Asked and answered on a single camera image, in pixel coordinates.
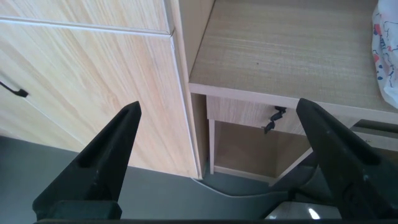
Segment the desk drawer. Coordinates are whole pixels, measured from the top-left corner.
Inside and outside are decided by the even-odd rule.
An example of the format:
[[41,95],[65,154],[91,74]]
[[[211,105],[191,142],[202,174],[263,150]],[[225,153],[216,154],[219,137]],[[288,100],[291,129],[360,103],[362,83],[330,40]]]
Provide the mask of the desk drawer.
[[[277,112],[273,105],[207,96],[210,173],[223,172],[272,185],[311,154],[294,109],[286,110],[274,130],[264,135],[259,129]],[[335,117],[380,153],[398,161],[395,126],[383,131],[375,124],[361,124],[359,118]]]
[[[269,123],[269,118],[276,112],[274,105],[207,96],[207,118],[215,121],[261,128]],[[348,127],[359,121],[356,118],[335,117]],[[305,135],[296,111],[291,108],[287,108],[283,118],[275,122],[274,130]]]

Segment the wooden cabinet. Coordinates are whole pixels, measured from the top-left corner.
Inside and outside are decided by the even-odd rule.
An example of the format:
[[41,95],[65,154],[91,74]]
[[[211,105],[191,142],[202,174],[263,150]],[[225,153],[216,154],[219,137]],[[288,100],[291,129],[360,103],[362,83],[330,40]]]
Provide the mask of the wooden cabinet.
[[84,145],[126,104],[142,118],[130,165],[195,176],[168,37],[3,22],[1,70]]
[[49,120],[25,98],[16,96],[1,86],[0,102],[1,135],[76,152],[84,148],[81,142]]
[[[212,1],[194,15],[200,22],[183,23],[197,4],[180,3],[3,1],[0,72],[29,95],[16,106],[2,90],[0,134],[80,151],[123,106],[139,101],[129,165],[200,179],[206,121],[193,120],[193,113],[204,115],[205,104],[188,91],[187,64],[192,68]],[[185,37],[195,47],[185,48]]]
[[[295,112],[300,98],[398,156],[398,110],[380,94],[369,49],[376,4],[215,1],[189,81],[207,96],[211,172],[272,184],[293,169],[312,152]],[[275,106],[286,113],[264,135]]]
[[164,0],[4,0],[0,16],[170,33]]

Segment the wooden desk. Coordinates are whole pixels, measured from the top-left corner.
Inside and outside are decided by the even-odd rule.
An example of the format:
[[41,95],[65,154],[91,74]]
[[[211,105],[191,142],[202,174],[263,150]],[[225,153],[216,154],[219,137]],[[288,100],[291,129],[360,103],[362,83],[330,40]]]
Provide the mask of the wooden desk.
[[[189,84],[208,96],[211,171],[282,178],[312,152],[294,111],[300,98],[373,147],[398,149],[398,110],[382,99],[371,53],[376,3],[216,0]],[[274,106],[290,109],[263,136]]]

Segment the drawer front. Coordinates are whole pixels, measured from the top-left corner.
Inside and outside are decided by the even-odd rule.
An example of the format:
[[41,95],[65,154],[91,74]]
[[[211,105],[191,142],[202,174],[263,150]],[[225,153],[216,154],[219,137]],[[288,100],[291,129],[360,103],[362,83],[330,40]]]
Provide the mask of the drawer front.
[[[207,96],[207,118],[234,124],[261,128],[278,111],[272,105]],[[356,118],[336,116],[343,124],[352,127]],[[283,118],[275,121],[276,131],[305,135],[299,117],[294,109],[287,108]]]
[[4,0],[0,16],[169,32],[164,0]]

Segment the desk surface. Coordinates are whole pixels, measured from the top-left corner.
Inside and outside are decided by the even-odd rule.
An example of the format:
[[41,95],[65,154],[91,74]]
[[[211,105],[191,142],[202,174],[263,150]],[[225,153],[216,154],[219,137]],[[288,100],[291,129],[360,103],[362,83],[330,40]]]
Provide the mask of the desk surface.
[[216,0],[190,76],[193,93],[398,124],[371,53],[376,0]]

